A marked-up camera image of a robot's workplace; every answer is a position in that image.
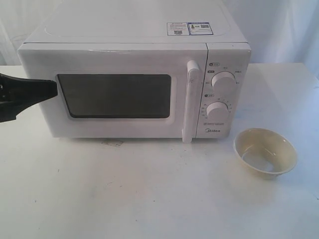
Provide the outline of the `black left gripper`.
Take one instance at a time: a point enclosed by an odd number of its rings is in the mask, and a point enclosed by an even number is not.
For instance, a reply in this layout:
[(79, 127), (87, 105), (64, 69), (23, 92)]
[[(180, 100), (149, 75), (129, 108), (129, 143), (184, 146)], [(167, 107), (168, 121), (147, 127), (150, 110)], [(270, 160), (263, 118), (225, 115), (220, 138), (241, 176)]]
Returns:
[(25, 79), (0, 75), (0, 121), (15, 120), (27, 108), (58, 95), (52, 80)]

